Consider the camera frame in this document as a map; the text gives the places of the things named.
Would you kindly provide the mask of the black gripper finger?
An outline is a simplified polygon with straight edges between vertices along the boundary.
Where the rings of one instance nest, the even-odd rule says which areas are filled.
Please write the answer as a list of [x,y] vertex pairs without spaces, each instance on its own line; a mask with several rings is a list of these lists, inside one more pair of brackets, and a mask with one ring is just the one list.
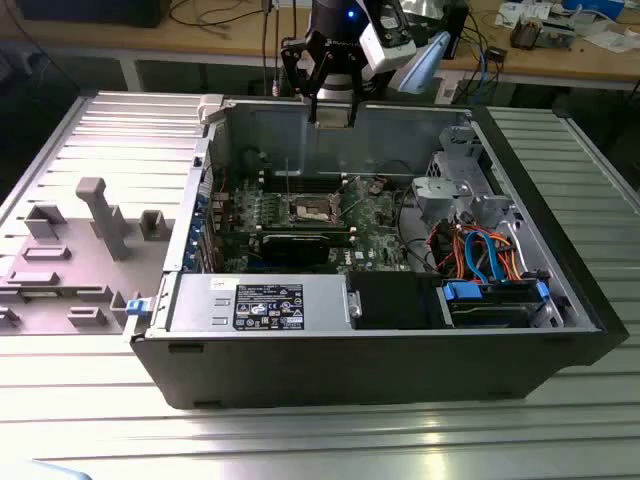
[[[281,41],[280,54],[291,88],[310,100],[308,122],[314,124],[317,119],[318,94],[331,67],[330,41],[323,35],[308,35],[306,39],[286,37]],[[304,54],[313,61],[310,73],[302,73],[300,67]]]
[[369,62],[360,48],[351,48],[347,53],[347,70],[351,77],[352,98],[348,115],[348,126],[354,126],[359,104],[365,97],[365,88],[363,84],[363,73],[369,70]]

